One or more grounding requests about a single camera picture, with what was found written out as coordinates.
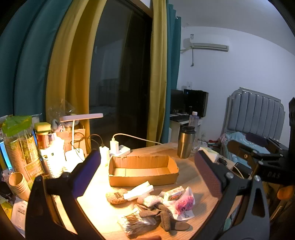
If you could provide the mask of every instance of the table surface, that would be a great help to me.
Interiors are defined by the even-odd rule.
[[[187,231],[165,232],[160,226],[158,226],[144,236],[160,235],[162,239],[190,239],[208,218],[218,201],[217,198],[210,194],[203,178],[195,167],[194,154],[191,154],[187,159],[180,159],[177,156],[177,144],[167,143],[153,147],[135,149],[129,155],[170,155],[176,161],[179,168],[177,181],[175,184],[154,186],[155,192],[159,193],[160,191],[168,191],[178,186],[182,186],[185,189],[189,186],[194,193],[196,201],[196,205],[193,207],[195,217],[185,221],[191,225]],[[228,160],[227,166],[231,169],[233,162]],[[117,223],[117,216],[129,214],[133,209],[134,204],[137,202],[134,200],[117,206],[111,205],[106,200],[105,194],[107,192],[115,192],[115,189],[119,188],[111,187],[109,185],[108,167],[99,166],[85,191],[85,194],[78,198],[78,202],[92,224],[106,240],[127,240],[127,236]],[[231,212],[238,206],[240,200],[240,197],[236,197]],[[67,217],[60,198],[57,198],[56,203],[66,228],[75,233],[75,229]]]

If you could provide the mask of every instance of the stainless steel tumbler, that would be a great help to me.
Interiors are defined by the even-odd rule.
[[[195,139],[195,127],[185,126],[179,130],[177,155],[180,158],[188,158]]]

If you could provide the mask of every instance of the blue blanket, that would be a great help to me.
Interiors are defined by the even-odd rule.
[[[269,151],[266,148],[261,147],[261,146],[259,146],[257,144],[254,144],[254,143],[252,143],[250,141],[247,141],[245,135],[243,135],[241,132],[234,132],[234,133],[231,133],[231,134],[226,134],[226,141],[223,144],[223,148],[224,148],[224,151],[225,151],[225,154],[226,154],[226,158],[228,158],[229,160],[231,160],[231,161],[233,161],[235,163],[239,162],[241,164],[244,164],[245,166],[247,166],[249,168],[250,168],[250,166],[247,164],[246,160],[244,160],[244,159],[242,159],[242,158],[240,158],[240,157],[236,156],[235,154],[230,153],[228,151],[227,143],[230,140],[235,140],[235,141],[237,141],[239,143],[242,143],[242,144],[244,144],[244,145],[246,145],[246,146],[248,146],[248,147],[250,147],[252,149],[257,150],[259,153],[269,153]]]

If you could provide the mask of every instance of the gray headboard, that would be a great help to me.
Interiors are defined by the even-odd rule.
[[[284,119],[280,99],[240,87],[229,96],[224,132],[251,132],[279,140]]]

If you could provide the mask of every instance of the metal screw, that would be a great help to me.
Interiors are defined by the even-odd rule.
[[[234,178],[234,174],[231,172],[227,172],[225,175],[228,179],[233,179]]]
[[[68,178],[68,177],[69,177],[69,173],[63,173],[63,174],[62,174],[62,177],[63,177],[63,178]]]
[[[259,182],[261,180],[261,178],[258,175],[255,175],[253,178],[256,182]]]

